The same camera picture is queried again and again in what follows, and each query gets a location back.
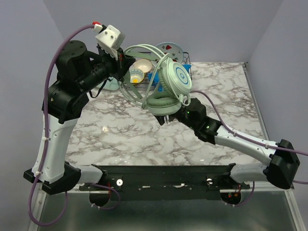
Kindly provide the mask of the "mint green headphones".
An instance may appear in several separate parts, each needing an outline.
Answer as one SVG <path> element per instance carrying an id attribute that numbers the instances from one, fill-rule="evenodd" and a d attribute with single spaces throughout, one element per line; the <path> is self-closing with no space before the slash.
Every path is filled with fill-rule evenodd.
<path id="1" fill-rule="evenodd" d="M 156 116 L 169 116 L 176 113 L 181 106 L 191 103 L 190 93 L 192 80 L 182 64 L 172 60 L 169 53 L 164 54 L 160 49 L 149 44 L 133 45 L 124 50 L 128 51 L 150 51 L 158 57 L 158 64 L 154 68 L 152 79 L 144 96 L 130 83 L 130 73 L 124 76 L 124 82 L 118 82 L 119 89 L 124 97 L 131 103 L 148 110 Z M 155 74 L 158 73 L 157 86 L 152 86 Z M 158 92 L 159 85 L 164 91 Z"/>

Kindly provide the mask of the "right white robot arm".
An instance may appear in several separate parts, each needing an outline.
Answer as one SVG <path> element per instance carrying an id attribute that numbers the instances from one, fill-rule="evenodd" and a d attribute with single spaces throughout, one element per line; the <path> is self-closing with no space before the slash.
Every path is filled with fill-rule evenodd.
<path id="1" fill-rule="evenodd" d="M 262 140 L 225 127 L 207 116 L 206 107 L 196 98 L 189 105 L 168 98 L 158 106 L 149 107 L 149 111 L 160 124 L 164 123 L 164 116 L 170 116 L 191 128 L 198 139 L 232 148 L 258 160 L 256 164 L 232 164 L 230 171 L 221 177 L 224 187 L 231 189 L 245 181 L 268 181 L 281 189 L 291 188 L 300 161 L 289 141 Z"/>

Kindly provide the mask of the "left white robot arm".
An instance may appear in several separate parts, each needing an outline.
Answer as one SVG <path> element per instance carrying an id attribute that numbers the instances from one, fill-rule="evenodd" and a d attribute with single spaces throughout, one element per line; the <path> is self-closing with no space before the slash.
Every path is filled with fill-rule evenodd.
<path id="1" fill-rule="evenodd" d="M 78 183 L 90 183 L 102 190 L 106 171 L 96 165 L 74 166 L 65 161 L 72 131 L 89 102 L 88 93 L 110 77 L 123 80 L 135 58 L 116 50 L 111 57 L 101 46 L 98 53 L 87 50 L 82 41 L 72 40 L 61 46 L 51 64 L 57 67 L 57 80 L 44 94 L 44 129 L 35 165 L 24 172 L 29 182 L 42 183 L 49 195 L 66 192 Z"/>

